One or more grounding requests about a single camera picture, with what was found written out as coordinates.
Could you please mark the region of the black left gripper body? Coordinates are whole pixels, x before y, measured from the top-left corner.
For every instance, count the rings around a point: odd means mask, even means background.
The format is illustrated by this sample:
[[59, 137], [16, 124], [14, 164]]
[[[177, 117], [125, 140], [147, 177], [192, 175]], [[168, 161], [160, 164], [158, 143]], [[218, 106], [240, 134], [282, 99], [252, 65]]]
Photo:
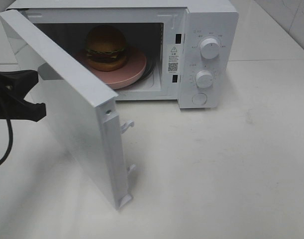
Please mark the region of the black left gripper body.
[[0, 71], [0, 119], [21, 120], [23, 100], [38, 83], [38, 73], [34, 70]]

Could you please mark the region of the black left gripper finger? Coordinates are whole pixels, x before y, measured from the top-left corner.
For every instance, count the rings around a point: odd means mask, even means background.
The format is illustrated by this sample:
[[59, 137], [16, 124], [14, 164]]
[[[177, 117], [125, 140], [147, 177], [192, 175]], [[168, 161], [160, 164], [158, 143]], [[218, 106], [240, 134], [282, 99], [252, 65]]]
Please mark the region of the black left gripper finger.
[[30, 120], [38, 122], [46, 117], [46, 104], [45, 103], [31, 103], [23, 100], [23, 120]]

